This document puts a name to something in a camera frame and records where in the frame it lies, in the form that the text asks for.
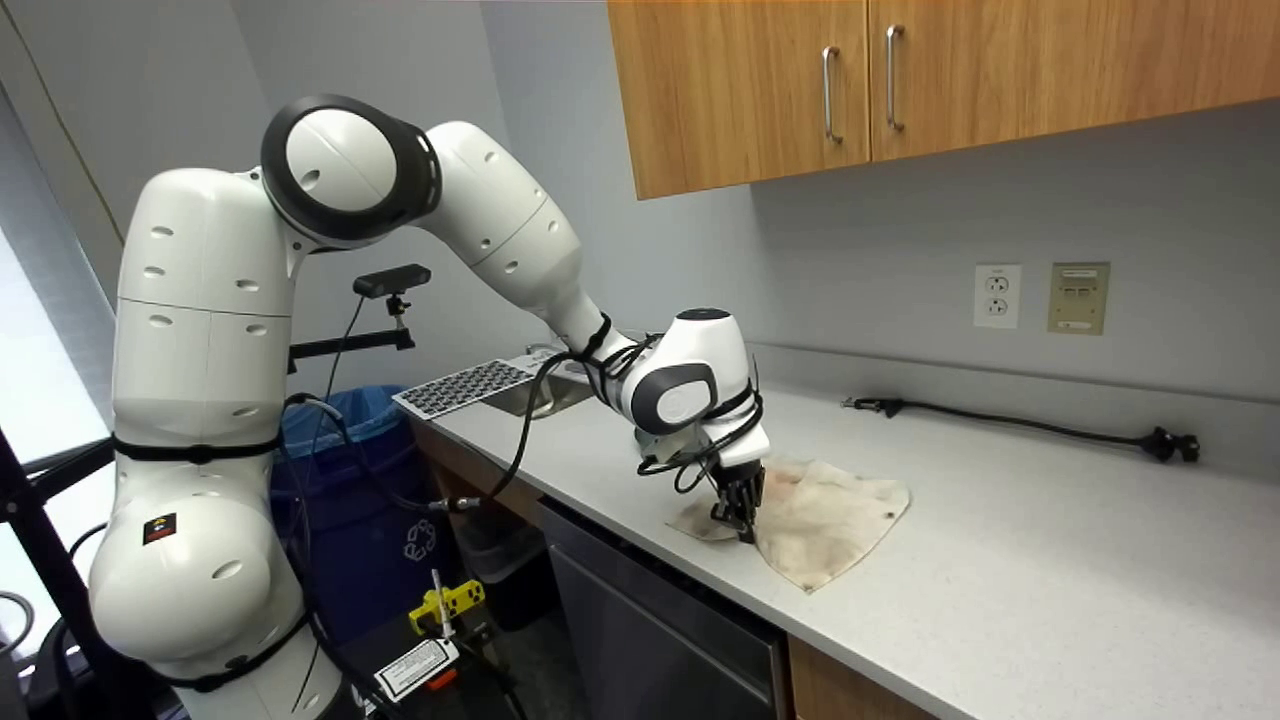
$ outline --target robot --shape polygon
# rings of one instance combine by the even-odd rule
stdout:
[[[693,307],[628,339],[582,288],[557,201],[474,125],[414,127],[361,100],[278,113],[261,166],[177,166],[146,185],[118,288],[118,507],[89,597],[101,635],[161,671],[198,720],[340,715],[343,671],[308,623],[268,514],[289,394],[291,280],[313,251],[391,226],[444,238],[493,290],[541,315],[659,468],[716,478],[750,534],[765,400],[728,312]]]

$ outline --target electrical outlet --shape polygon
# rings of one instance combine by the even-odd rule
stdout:
[[[971,269],[971,326],[1017,326],[1023,304],[1020,265],[975,265]]]
[[[1052,265],[1049,331],[1100,337],[1114,265]]]

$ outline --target black stand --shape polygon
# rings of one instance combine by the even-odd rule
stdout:
[[[14,525],[17,539],[31,556],[52,605],[59,606],[69,633],[75,635],[92,681],[101,683],[105,707],[92,715],[146,720],[155,715],[154,688],[164,688],[155,671],[135,658],[118,657],[89,611],[89,592],[79,570],[59,545],[46,502],[64,486],[79,483],[97,468],[112,464],[112,441],[79,443],[36,464],[17,464],[8,436],[0,431],[0,521]]]

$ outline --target white wall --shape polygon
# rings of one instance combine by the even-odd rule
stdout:
[[[1280,400],[1280,104],[632,201],[604,0],[483,0],[517,152],[628,325],[728,304],[751,339]],[[975,331],[971,265],[1023,265]],[[1049,337],[1049,265],[1114,260],[1103,337]]]
[[[248,166],[271,113],[308,91],[348,91],[406,119],[468,116],[505,135],[477,0],[8,0],[86,166],[119,226],[154,170]],[[420,260],[407,326],[418,353],[343,354],[340,382],[423,381],[544,339],[432,236],[401,231],[357,256],[318,256],[296,290],[296,339],[343,331],[352,275]],[[361,331],[387,326],[380,307]],[[329,363],[308,361],[302,387]]]

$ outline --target blue container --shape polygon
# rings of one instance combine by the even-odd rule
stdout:
[[[278,530],[308,563],[321,605],[313,611],[338,642],[406,620],[432,589],[432,566],[444,585],[460,566],[448,521],[391,501],[432,501],[428,464],[391,394],[391,382],[378,382],[329,400],[352,443],[321,408],[283,410],[283,451],[271,468]]]

